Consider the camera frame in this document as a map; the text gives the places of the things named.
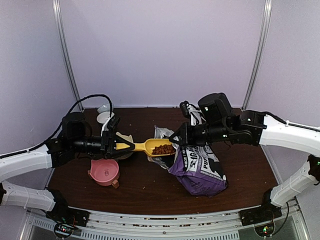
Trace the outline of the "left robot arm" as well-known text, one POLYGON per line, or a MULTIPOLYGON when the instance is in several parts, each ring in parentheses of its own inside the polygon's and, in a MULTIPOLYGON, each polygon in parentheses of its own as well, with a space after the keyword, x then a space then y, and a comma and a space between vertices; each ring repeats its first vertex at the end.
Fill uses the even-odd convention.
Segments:
POLYGON ((75 159, 77 153, 100 154, 117 158, 134 150, 135 145, 116 134, 119 118, 114 116, 100 136, 87 136, 92 128, 82 112, 68 113, 57 129, 58 136, 50 137, 30 149, 1 155, 0 204, 51 212, 61 222, 72 218, 69 204, 57 190, 37 190, 15 185, 7 180, 42 169, 54 169, 75 159))

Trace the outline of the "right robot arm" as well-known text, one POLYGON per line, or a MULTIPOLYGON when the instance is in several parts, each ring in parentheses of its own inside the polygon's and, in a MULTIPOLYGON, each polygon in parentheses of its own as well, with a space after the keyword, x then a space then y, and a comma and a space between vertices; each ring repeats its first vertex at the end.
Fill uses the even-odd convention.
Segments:
POLYGON ((268 111, 245 110, 236 115, 224 93, 211 93, 198 101, 204 123, 185 122, 169 140, 180 146, 205 146, 229 141, 231 144, 277 146, 308 153, 302 167, 283 183, 265 193, 256 210, 259 220, 268 220, 276 207, 311 185, 320 183, 320 129, 283 120, 268 111))

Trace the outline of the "purple pet food bag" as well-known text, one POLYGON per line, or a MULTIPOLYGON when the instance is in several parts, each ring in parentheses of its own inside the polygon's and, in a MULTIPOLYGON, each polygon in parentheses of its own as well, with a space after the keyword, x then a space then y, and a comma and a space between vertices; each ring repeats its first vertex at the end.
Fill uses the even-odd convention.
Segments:
POLYGON ((175 176, 193 196, 213 197, 228 188, 227 176, 211 146, 172 146, 173 155, 149 156, 148 161, 175 176))

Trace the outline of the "brown kibble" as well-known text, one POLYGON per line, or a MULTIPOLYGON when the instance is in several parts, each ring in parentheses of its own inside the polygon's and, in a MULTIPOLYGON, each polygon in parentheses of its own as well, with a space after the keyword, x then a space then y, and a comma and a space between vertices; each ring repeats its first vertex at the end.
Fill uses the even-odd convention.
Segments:
POLYGON ((155 146, 152 150, 153 155, 173 155, 175 152, 176 150, 171 144, 162 144, 159 146, 155 146))

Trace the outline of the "pink cat-ear pet bowl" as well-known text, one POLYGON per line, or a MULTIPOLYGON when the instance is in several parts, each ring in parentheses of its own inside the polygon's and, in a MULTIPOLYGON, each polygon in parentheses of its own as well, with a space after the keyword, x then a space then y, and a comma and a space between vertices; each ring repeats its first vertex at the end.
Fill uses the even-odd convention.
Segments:
POLYGON ((100 186, 113 186, 115 189, 120 186, 120 169, 114 159, 92 159, 87 174, 100 186))

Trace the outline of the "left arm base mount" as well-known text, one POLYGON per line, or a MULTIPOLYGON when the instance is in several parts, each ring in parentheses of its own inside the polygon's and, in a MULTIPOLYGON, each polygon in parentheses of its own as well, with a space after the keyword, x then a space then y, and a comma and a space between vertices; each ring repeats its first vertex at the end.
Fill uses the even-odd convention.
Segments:
POLYGON ((69 238, 79 227, 86 227, 90 213, 85 210, 67 208, 65 212, 43 211, 45 216, 55 222, 53 233, 59 239, 69 238))

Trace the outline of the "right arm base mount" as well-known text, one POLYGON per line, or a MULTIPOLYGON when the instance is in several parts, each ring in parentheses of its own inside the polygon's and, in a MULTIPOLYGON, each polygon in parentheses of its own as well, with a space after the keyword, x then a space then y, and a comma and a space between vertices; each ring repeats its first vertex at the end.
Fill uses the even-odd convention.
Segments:
POLYGON ((239 212, 242 226, 254 226, 259 237, 270 237, 276 231, 275 219, 282 216, 280 208, 265 208, 262 206, 241 210, 239 212))

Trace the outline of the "yellow plastic scoop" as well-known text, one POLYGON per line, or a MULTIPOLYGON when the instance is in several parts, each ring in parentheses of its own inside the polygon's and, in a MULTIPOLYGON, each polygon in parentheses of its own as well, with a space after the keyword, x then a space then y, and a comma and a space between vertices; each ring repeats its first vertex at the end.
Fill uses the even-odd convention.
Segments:
POLYGON ((116 150, 144 152, 149 157, 170 156, 176 153, 173 143, 166 138, 149 138, 142 143, 116 143, 116 150))

